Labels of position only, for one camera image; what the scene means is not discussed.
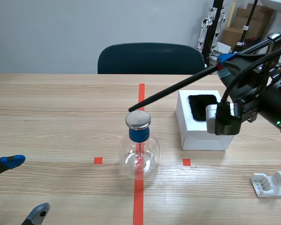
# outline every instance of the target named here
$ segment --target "red tape line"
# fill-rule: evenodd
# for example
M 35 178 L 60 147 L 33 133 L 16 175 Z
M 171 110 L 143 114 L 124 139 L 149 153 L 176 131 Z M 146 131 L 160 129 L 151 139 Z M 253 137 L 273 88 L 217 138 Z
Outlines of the red tape line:
M 139 84 L 138 102 L 144 100 L 144 83 Z M 141 153 L 144 154 L 144 144 L 140 145 Z M 136 145 L 136 154 L 139 154 L 139 145 Z M 143 162 L 136 167 L 144 166 Z M 136 177 L 144 177 L 142 168 L 136 169 Z M 144 180 L 135 180 L 134 182 L 134 207 L 133 207 L 133 225 L 144 225 Z

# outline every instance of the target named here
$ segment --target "white 3d printed part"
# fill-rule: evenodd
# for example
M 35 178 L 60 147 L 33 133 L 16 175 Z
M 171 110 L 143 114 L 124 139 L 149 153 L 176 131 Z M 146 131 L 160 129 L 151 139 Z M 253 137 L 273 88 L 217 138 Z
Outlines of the white 3d printed part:
M 281 197 L 281 171 L 268 177 L 264 173 L 254 173 L 251 182 L 260 198 Z

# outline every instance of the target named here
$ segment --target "glass flask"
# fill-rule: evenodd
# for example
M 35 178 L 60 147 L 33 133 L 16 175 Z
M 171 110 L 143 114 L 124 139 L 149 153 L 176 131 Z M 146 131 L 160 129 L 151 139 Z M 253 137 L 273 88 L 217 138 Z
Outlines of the glass flask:
M 160 146 L 150 134 L 151 116 L 141 110 L 126 116 L 129 133 L 119 146 L 120 167 L 130 178 L 141 180 L 152 177 L 160 163 Z

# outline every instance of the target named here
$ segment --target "blue bottle neck band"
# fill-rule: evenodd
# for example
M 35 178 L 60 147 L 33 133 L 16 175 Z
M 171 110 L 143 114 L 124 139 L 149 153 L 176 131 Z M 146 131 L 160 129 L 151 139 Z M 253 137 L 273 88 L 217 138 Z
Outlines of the blue bottle neck band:
M 144 130 L 132 130 L 129 129 L 129 137 L 132 141 L 141 143 L 148 140 L 150 136 L 150 129 L 146 128 Z

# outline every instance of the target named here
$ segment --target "gray wall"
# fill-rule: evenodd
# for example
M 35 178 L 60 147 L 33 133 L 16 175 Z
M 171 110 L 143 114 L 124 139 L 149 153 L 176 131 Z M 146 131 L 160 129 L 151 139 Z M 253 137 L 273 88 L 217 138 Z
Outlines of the gray wall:
M 113 44 L 194 46 L 213 0 L 0 0 L 0 73 L 97 73 Z

